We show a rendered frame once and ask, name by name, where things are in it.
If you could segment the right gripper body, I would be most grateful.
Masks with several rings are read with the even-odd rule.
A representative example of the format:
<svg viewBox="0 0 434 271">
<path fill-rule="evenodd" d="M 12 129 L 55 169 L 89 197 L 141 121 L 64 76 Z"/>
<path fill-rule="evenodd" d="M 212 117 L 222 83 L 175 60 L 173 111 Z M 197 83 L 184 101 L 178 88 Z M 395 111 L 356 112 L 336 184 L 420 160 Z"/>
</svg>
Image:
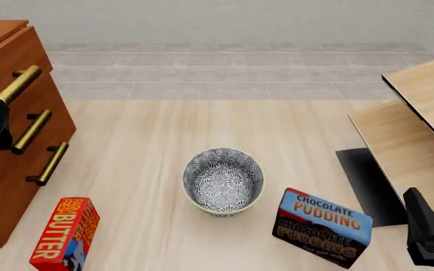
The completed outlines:
<svg viewBox="0 0 434 271">
<path fill-rule="evenodd" d="M 407 241 L 407 250 L 415 266 L 434 267 L 434 241 Z"/>
</svg>

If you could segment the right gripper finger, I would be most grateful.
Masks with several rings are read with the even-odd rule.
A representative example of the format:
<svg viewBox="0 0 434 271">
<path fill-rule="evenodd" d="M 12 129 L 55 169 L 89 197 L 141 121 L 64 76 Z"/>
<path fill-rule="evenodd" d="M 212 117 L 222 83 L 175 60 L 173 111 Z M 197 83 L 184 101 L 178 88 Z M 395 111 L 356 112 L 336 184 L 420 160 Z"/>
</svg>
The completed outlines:
<svg viewBox="0 0 434 271">
<path fill-rule="evenodd" d="M 416 187 L 403 194 L 408 217 L 408 242 L 434 242 L 434 211 Z"/>
</svg>

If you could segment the wooden drawer pulled out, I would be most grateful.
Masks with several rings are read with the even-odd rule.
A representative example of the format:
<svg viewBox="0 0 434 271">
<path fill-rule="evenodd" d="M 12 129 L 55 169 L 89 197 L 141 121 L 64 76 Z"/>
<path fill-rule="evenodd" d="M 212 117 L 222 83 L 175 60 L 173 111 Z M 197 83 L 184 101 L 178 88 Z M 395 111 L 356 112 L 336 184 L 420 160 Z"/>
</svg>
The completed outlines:
<svg viewBox="0 0 434 271">
<path fill-rule="evenodd" d="M 14 81 L 13 72 L 31 65 L 38 66 L 44 75 L 53 70 L 35 29 L 29 26 L 0 43 L 0 92 Z"/>
</svg>

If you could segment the black-and-white patterned bowl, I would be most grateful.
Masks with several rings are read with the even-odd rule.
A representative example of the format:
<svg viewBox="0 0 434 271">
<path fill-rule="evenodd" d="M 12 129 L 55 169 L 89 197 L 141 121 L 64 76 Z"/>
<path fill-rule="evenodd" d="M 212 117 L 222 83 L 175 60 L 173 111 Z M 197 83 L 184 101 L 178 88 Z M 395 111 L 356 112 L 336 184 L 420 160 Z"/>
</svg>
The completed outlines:
<svg viewBox="0 0 434 271">
<path fill-rule="evenodd" d="M 259 199 L 264 174 L 247 153 L 234 148 L 210 148 L 188 162 L 182 186 L 199 210 L 227 218 L 242 214 Z"/>
</svg>

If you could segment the flat black panel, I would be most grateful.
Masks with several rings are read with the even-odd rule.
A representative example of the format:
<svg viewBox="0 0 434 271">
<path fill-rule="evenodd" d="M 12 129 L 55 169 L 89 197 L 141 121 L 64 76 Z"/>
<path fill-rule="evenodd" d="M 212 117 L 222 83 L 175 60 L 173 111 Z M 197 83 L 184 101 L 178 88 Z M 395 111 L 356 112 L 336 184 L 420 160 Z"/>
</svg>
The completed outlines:
<svg viewBox="0 0 434 271">
<path fill-rule="evenodd" d="M 335 152 L 359 204 L 373 227 L 406 225 L 405 206 L 367 148 Z"/>
</svg>

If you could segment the chocolate pudding box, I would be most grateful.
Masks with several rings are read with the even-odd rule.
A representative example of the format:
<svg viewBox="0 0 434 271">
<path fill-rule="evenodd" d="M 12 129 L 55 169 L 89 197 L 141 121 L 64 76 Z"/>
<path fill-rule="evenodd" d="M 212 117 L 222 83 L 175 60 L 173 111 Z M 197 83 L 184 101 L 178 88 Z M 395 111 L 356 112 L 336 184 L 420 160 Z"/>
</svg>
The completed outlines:
<svg viewBox="0 0 434 271">
<path fill-rule="evenodd" d="M 272 235 L 348 269 L 369 246 L 372 226 L 370 216 L 288 187 Z"/>
</svg>

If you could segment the red butter box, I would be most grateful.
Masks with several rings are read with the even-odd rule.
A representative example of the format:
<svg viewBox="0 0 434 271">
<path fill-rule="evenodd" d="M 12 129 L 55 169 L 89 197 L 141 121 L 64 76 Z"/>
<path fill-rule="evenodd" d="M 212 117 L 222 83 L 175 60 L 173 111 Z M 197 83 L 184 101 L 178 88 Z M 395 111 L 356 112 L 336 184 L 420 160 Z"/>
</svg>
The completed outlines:
<svg viewBox="0 0 434 271">
<path fill-rule="evenodd" d="M 99 221 L 90 198 L 62 198 L 29 263 L 38 271 L 82 271 Z"/>
</svg>

